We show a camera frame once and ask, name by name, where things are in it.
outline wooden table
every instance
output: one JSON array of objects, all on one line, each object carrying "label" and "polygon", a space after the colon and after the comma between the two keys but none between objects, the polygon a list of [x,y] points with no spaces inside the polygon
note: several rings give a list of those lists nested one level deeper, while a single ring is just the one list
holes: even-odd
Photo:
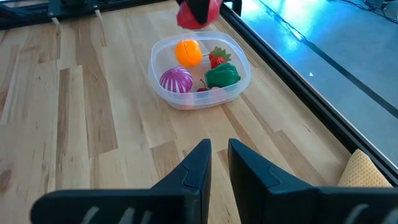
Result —
[{"label": "wooden table", "polygon": [[349,152],[222,18],[252,80],[230,103],[178,111],[147,84],[152,46],[188,32],[174,2],[0,32],[0,217],[27,223],[58,189],[149,188],[203,138],[213,146],[209,223],[239,223],[227,140],[313,185],[335,185]]}]

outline concrete floor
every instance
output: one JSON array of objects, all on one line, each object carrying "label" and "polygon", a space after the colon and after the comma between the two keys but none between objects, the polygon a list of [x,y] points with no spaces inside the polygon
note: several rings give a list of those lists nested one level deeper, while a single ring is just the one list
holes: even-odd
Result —
[{"label": "concrete floor", "polygon": [[[265,5],[298,32],[278,21]],[[396,12],[393,5],[388,10],[391,15]],[[244,0],[242,18],[388,159],[398,164],[396,116],[300,41],[303,35],[396,110],[397,24],[350,4],[327,0]]]}]

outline metal frame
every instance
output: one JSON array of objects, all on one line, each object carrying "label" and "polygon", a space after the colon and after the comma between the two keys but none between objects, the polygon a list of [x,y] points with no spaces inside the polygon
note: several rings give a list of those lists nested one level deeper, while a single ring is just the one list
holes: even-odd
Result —
[{"label": "metal frame", "polygon": [[[59,26],[58,19],[70,19],[94,13],[101,18],[100,11],[111,11],[161,1],[166,0],[91,0],[92,7],[89,6],[86,10],[80,10],[78,13],[67,11],[57,12],[57,15],[54,12],[49,12],[49,4],[15,8],[0,4],[0,30],[51,21]],[[364,151],[389,182],[397,186],[398,170],[396,167],[358,133],[326,99],[320,96],[284,59],[274,52],[267,43],[241,20],[239,15],[241,13],[242,0],[227,1],[233,2],[232,9],[222,4],[220,13],[230,26],[270,65],[276,74],[311,109],[315,116],[338,138],[350,153],[358,148]]]}]

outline clear plastic bowl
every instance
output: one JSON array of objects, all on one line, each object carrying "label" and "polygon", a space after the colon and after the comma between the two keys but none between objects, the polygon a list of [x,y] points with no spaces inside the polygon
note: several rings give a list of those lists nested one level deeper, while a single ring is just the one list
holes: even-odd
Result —
[{"label": "clear plastic bowl", "polygon": [[[187,68],[193,77],[193,86],[188,93],[174,93],[163,88],[160,83],[162,74],[170,68],[180,66],[174,48],[180,40],[193,39],[200,44],[203,55],[199,65]],[[214,47],[226,49],[231,54],[229,63],[235,65],[241,80],[234,85],[214,90],[196,92],[203,87],[201,79],[205,81],[205,73],[210,69],[209,54]],[[242,48],[229,35],[221,32],[190,32],[162,39],[152,48],[148,65],[148,81],[159,96],[165,99],[170,106],[179,110],[194,110],[219,105],[231,101],[249,85],[251,71],[248,59]]]}]

